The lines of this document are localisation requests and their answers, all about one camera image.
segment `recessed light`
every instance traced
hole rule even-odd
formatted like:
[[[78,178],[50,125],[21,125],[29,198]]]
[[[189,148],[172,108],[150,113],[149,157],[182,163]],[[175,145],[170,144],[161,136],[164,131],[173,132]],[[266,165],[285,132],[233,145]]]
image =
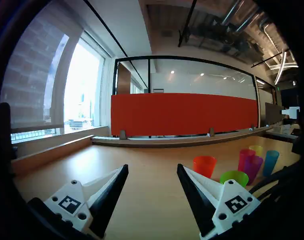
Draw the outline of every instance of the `recessed light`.
[[[261,83],[261,84],[263,84],[263,85],[265,84],[265,83],[263,83],[263,82],[262,82],[262,81],[260,81],[260,80],[256,80],[256,81],[258,81],[259,83]]]

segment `black metal frame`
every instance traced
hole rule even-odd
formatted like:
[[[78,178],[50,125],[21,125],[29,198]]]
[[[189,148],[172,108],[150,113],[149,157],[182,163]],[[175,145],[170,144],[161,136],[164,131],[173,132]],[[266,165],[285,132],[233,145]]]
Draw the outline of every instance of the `black metal frame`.
[[[229,69],[233,69],[235,71],[250,75],[252,77],[253,81],[253,86],[255,88],[255,94],[256,94],[256,102],[257,102],[257,126],[259,124],[258,122],[258,116],[259,116],[259,109],[258,109],[258,90],[256,88],[256,83],[255,83],[255,77],[253,74],[250,74],[246,71],[243,71],[241,69],[232,67],[230,65],[220,63],[220,62],[214,62],[206,59],[201,59],[201,58],[191,58],[191,57],[184,57],[184,56],[170,56],[170,55],[150,55],[150,56],[136,56],[136,57],[127,57],[127,58],[118,58],[115,60],[115,65],[117,65],[119,62],[127,62],[127,61],[134,61],[134,60],[148,60],[148,80],[149,80],[149,86],[148,86],[148,92],[151,93],[151,59],[172,59],[172,60],[185,60],[185,61],[194,61],[194,62],[203,62],[203,63],[208,63],[208,64],[213,64]],[[116,94],[116,73],[117,73],[117,67],[114,67],[114,74],[113,74],[113,95]]]
[[[189,9],[189,14],[187,15],[187,19],[186,19],[186,22],[185,22],[182,34],[181,33],[179,34],[179,44],[178,44],[178,47],[180,47],[181,44],[182,44],[183,38],[184,38],[184,36],[186,34],[187,27],[189,26],[189,21],[191,20],[191,16],[192,16],[192,14],[194,12],[194,8],[195,8],[195,5],[196,5],[196,2],[197,2],[197,0],[193,0],[192,6]]]
[[[86,5],[91,9],[91,11],[95,14],[95,16],[100,20],[100,22],[103,24],[103,26],[106,28],[106,30],[109,32],[109,34],[111,35],[111,37],[114,39],[114,41],[116,42],[116,44],[119,46],[119,48],[121,49],[121,51],[123,52],[123,54],[125,56],[128,57],[128,55],[126,54],[125,50],[122,48],[121,44],[119,43],[119,41],[116,39],[116,37],[114,36],[114,34],[112,33],[112,31],[109,29],[109,27],[106,25],[106,23],[104,22],[104,20],[101,18],[101,16],[99,15],[99,13],[95,10],[95,8],[90,4],[90,2],[88,0],[83,0]],[[139,74],[139,72],[136,70],[135,66],[133,65],[132,61],[129,61],[130,64],[132,65],[132,67],[134,68],[134,70],[136,71],[136,73],[139,75],[140,79],[142,80],[142,82],[145,84],[146,83],[143,81],[141,75]]]
[[[272,58],[274,58],[274,57],[276,57],[280,54],[282,54],[282,52],[279,52],[278,54],[275,54],[274,56],[271,56],[270,58],[267,58],[267,59],[265,59],[265,60],[263,60],[259,63],[253,64],[253,66],[251,66],[250,68],[256,67],[256,66],[258,66],[258,65],[260,65],[260,64],[262,64],[262,63],[264,63],[264,62],[266,62],[266,61],[268,61],[268,60],[270,60],[270,59],[272,59]]]

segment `window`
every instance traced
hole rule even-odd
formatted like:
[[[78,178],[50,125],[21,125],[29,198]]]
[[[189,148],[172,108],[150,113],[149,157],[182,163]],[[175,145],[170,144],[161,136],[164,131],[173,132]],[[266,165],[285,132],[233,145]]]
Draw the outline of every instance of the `window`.
[[[64,93],[64,132],[100,125],[99,102],[105,58],[82,35],[71,59]]]
[[[130,88],[131,94],[137,94],[137,93],[144,93],[141,86],[138,84],[138,82],[131,78],[131,88]]]
[[[10,105],[11,140],[100,126],[110,61],[60,1],[48,4],[22,34],[4,75],[0,102]]]
[[[37,131],[29,131],[29,132],[19,132],[19,133],[11,133],[11,141],[22,140],[22,139],[32,139],[35,137],[41,137],[46,135],[56,134],[56,129],[45,129],[45,130],[37,130]]]

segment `red-orange divider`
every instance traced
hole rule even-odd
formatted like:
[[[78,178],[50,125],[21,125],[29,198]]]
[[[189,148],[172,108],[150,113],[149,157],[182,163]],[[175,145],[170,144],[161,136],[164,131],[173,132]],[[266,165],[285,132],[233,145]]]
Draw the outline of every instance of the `red-orange divider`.
[[[111,132],[126,136],[227,132],[257,126],[256,100],[208,94],[119,94],[111,98]]]

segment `wooden table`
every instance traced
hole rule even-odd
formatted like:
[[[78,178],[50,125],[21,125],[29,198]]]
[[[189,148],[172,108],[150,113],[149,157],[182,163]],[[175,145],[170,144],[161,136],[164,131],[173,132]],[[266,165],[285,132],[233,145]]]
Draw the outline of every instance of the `wooden table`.
[[[129,175],[106,229],[109,239],[199,239],[199,230],[176,174],[178,163],[193,168],[193,158],[210,155],[217,159],[212,178],[237,170],[241,149],[261,145],[280,152],[274,171],[299,159],[292,144],[258,136],[188,148],[116,148],[92,145],[15,179],[28,201],[47,199],[72,179],[91,181],[123,164]],[[260,170],[258,179],[262,178]]]

